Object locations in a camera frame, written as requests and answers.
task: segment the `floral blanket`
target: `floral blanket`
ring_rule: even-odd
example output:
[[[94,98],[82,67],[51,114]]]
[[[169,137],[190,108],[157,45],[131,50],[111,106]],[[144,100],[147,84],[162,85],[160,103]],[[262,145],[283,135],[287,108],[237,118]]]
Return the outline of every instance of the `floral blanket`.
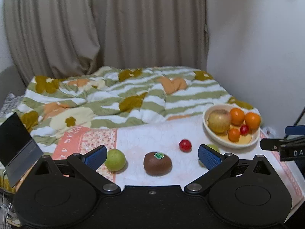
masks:
[[[201,114],[210,104],[226,102],[253,109],[231,97],[205,71],[182,66],[133,70],[104,66],[92,75],[61,80],[34,77],[15,111],[42,151],[52,155],[60,138],[74,126],[155,123]]]

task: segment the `curtain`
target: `curtain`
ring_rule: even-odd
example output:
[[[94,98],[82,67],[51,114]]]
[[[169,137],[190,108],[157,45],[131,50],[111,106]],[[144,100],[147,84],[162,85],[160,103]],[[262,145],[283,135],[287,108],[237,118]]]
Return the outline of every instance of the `curtain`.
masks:
[[[205,0],[4,0],[4,15],[25,82],[103,65],[206,69]]]

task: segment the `black cable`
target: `black cable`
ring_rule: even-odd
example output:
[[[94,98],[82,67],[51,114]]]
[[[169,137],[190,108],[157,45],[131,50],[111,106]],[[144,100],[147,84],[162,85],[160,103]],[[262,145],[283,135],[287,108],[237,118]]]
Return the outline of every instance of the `black cable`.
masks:
[[[303,108],[303,111],[301,112],[301,114],[298,116],[298,118],[296,119],[295,123],[293,124],[294,126],[298,125],[298,123],[300,122],[300,120],[302,119],[302,117],[305,114],[305,107]]]

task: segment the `black screen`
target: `black screen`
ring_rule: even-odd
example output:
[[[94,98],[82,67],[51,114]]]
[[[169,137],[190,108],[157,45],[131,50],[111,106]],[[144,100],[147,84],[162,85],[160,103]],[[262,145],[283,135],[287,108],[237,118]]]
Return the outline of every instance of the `black screen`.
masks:
[[[4,166],[31,140],[18,115],[14,113],[0,126],[0,161]]]

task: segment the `orange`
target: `orange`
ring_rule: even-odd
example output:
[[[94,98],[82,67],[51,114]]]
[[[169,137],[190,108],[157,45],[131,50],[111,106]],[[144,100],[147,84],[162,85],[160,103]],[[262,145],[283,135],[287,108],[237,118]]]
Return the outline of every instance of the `orange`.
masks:
[[[231,123],[234,126],[240,126],[244,122],[245,114],[239,108],[233,108],[230,111]]]
[[[260,126],[260,116],[258,114],[249,112],[245,116],[245,123],[250,129],[257,130]]]
[[[240,131],[235,129],[235,128],[232,128],[229,130],[229,133],[228,133],[228,139],[232,142],[238,142],[239,141],[239,137],[240,137]]]

